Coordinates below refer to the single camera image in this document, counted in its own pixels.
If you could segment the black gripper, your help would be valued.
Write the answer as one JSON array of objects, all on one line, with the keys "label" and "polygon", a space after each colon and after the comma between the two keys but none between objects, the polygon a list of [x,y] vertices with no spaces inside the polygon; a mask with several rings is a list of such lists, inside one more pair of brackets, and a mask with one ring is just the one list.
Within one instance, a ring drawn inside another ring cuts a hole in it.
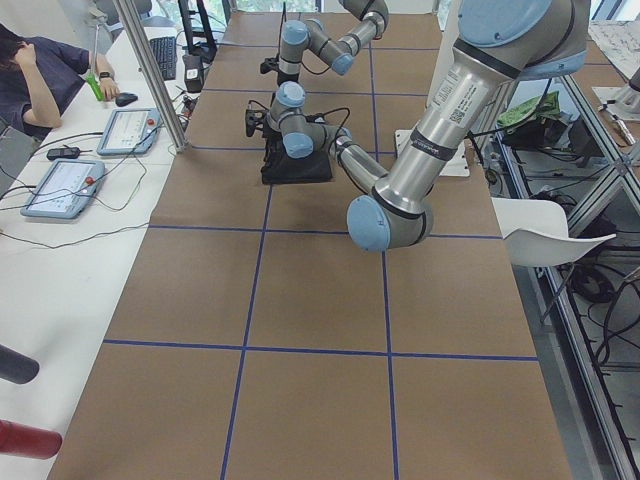
[{"label": "black gripper", "polygon": [[245,110],[245,134],[252,137],[256,131],[262,134],[265,140],[265,160],[273,160],[281,149],[281,134],[274,130],[268,121],[269,108],[257,102],[258,108],[252,107],[252,102],[247,104]]},{"label": "black gripper", "polygon": [[298,82],[301,71],[301,62],[290,62],[279,56],[267,57],[260,64],[260,73],[267,74],[269,72],[277,73],[277,85],[280,86],[285,82]]}]

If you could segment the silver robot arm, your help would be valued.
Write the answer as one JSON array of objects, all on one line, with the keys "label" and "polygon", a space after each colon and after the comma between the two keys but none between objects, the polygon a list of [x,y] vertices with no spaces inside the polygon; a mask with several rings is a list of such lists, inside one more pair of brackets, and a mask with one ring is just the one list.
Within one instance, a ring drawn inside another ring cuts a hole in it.
[{"label": "silver robot arm", "polygon": [[340,1],[340,5],[359,20],[359,24],[339,39],[331,38],[320,20],[282,19],[277,54],[260,64],[260,73],[277,73],[277,85],[299,81],[305,51],[312,52],[328,70],[344,76],[355,57],[373,40],[382,38],[389,25],[385,1]]},{"label": "silver robot arm", "polygon": [[345,74],[355,56],[389,24],[382,1],[348,1],[358,25],[330,38],[314,19],[285,23],[277,59],[278,88],[270,106],[248,110],[246,130],[281,138],[288,157],[331,154],[360,189],[347,211],[348,231],[363,250],[383,252],[420,243],[431,231],[427,195],[496,89],[508,82],[549,79],[579,70],[586,58],[586,1],[465,1],[458,11],[453,62],[390,169],[371,158],[350,132],[303,112],[299,84],[305,52]]}]

